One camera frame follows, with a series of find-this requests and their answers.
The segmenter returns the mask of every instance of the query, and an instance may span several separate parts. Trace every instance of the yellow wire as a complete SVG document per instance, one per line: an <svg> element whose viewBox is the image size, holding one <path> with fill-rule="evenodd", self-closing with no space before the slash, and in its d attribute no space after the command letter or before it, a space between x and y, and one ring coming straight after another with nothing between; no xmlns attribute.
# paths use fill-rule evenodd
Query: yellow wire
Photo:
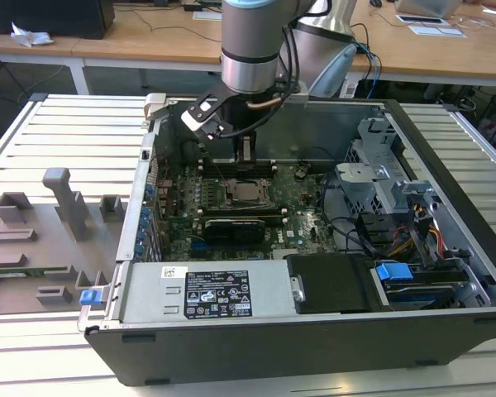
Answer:
<svg viewBox="0 0 496 397"><path fill-rule="evenodd" d="M429 231L430 233L433 233L433 234L434 234L434 236L435 236L435 237L436 237L436 239L437 239L437 254L439 254L439 252L440 252L440 250L441 250L441 246L440 246L441 239L439 238L439 232L438 232L436 229L432 229L432 228L428 229L428 231Z"/></svg>
<svg viewBox="0 0 496 397"><path fill-rule="evenodd" d="M413 244L413 239L408 239L404 244L402 244L400 247L398 248L395 248L393 251L391 251L389 254L388 254L388 258L390 258L391 256L393 255L397 255L399 252L405 250L406 248L408 248L409 246L411 246Z"/></svg>

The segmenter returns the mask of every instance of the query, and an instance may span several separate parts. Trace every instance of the paper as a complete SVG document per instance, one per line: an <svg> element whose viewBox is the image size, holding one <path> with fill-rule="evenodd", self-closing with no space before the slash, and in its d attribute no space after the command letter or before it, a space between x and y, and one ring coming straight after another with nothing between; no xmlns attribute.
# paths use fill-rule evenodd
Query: paper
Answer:
<svg viewBox="0 0 496 397"><path fill-rule="evenodd" d="M12 23L11 25L13 27L11 37L18 44L25 45L26 47L31 48L34 45L53 43L53 40L50 39L50 35L44 31L33 33L31 31L25 31L24 29L15 26L14 23Z"/></svg>
<svg viewBox="0 0 496 397"><path fill-rule="evenodd" d="M221 21L222 14L213 11L195 11L193 13L193 19L195 21Z"/></svg>
<svg viewBox="0 0 496 397"><path fill-rule="evenodd" d="M444 37L466 37L465 33L458 29L446 27L409 26L416 35L444 36Z"/></svg>

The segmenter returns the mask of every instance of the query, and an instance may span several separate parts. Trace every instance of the red wire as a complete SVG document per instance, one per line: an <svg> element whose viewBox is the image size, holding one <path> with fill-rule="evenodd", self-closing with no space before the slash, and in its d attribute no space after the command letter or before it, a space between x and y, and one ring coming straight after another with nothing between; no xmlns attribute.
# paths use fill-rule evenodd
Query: red wire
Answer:
<svg viewBox="0 0 496 397"><path fill-rule="evenodd" d="M395 231L395 233L393 234L393 246L395 246L395 244L397 243L397 235L405 228L405 226L401 226Z"/></svg>

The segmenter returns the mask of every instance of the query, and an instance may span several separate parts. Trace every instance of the floor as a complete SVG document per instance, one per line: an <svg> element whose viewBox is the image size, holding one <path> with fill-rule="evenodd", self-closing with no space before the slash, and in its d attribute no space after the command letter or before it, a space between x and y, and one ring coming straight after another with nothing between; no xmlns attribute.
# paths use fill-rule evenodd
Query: floor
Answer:
<svg viewBox="0 0 496 397"><path fill-rule="evenodd" d="M30 92L38 93L75 93L74 83L68 68L56 65L8 64L7 68L17 78L23 88L37 84ZM219 76L206 72L181 72L175 70L147 70L149 88L142 88L138 70L118 68L87 68L86 76L96 95L147 95L151 92L199 94L219 80ZM390 83L378 84L375 89L377 98L394 98L401 103L421 103L425 84ZM368 92L359 89L358 95ZM477 105L476 112L467 113L471 122L477 125L491 95L496 88L481 88L475 91L472 99ZM17 116L27 98L14 82L6 69L0 65L0 136Z"/></svg>

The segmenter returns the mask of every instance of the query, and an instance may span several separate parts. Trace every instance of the black plastic cover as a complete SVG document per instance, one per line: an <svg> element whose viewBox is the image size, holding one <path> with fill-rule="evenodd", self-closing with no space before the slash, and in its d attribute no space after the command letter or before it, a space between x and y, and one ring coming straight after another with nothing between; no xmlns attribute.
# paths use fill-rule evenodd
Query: black plastic cover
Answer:
<svg viewBox="0 0 496 397"><path fill-rule="evenodd" d="M370 273L373 261L362 255L312 254L287 258L289 274L303 285L299 314L367 313L382 308Z"/></svg>

